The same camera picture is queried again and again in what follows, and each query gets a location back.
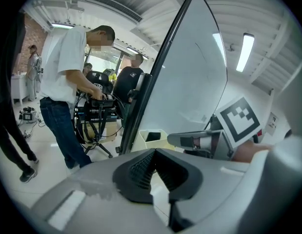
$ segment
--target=brick wall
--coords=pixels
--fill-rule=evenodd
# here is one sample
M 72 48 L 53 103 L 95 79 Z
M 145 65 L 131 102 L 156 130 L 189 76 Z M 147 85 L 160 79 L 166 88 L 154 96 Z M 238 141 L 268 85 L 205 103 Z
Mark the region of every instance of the brick wall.
M 22 51 L 20 53 L 20 64 L 18 66 L 18 70 L 21 72 L 26 72 L 27 70 L 27 63 L 30 57 L 28 47 L 33 44 L 36 45 L 37 52 L 39 55 L 41 55 L 44 41 L 48 35 L 48 33 L 45 32 L 42 27 L 27 14 L 25 14 L 25 28 L 26 35 L 24 38 Z

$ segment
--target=human hand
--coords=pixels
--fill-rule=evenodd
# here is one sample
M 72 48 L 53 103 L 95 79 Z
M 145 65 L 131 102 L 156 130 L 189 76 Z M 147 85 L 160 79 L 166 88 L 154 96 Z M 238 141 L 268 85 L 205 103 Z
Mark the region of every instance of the human hand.
M 92 97 L 97 100 L 102 100 L 102 98 L 106 99 L 106 95 L 102 93 L 102 90 L 99 88 L 93 90 Z

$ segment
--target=ceiling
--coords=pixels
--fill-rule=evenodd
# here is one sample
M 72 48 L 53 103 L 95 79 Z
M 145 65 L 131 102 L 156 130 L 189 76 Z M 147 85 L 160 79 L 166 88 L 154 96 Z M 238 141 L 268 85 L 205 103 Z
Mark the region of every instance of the ceiling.
M 107 24 L 116 32 L 116 43 L 132 46 L 156 58 L 167 31 L 184 0 L 114 0 L 138 14 L 140 22 L 120 21 L 121 13 L 89 0 L 30 0 L 26 11 L 46 30 L 60 22 L 95 28 Z M 206 0 L 218 23 L 226 49 L 228 72 L 269 93 L 281 90 L 302 62 L 299 26 L 278 0 Z M 243 33 L 255 36 L 251 56 L 237 72 Z

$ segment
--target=blue jeans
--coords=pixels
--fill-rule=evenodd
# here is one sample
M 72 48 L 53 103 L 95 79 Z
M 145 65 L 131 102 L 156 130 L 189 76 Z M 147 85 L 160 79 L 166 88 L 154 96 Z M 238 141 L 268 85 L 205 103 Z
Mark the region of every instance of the blue jeans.
M 44 123 L 57 140 L 66 166 L 72 168 L 75 162 L 80 167 L 90 164 L 90 157 L 84 153 L 76 138 L 68 104 L 64 101 L 43 98 L 40 100 L 40 109 Z

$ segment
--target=white t-shirt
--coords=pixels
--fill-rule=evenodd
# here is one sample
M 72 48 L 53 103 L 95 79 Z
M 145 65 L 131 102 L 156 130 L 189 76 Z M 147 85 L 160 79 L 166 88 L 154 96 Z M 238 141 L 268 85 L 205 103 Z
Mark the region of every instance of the white t-shirt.
M 74 103 L 77 86 L 66 79 L 66 70 L 83 69 L 86 29 L 76 26 L 60 38 L 43 70 L 41 95 L 55 101 Z

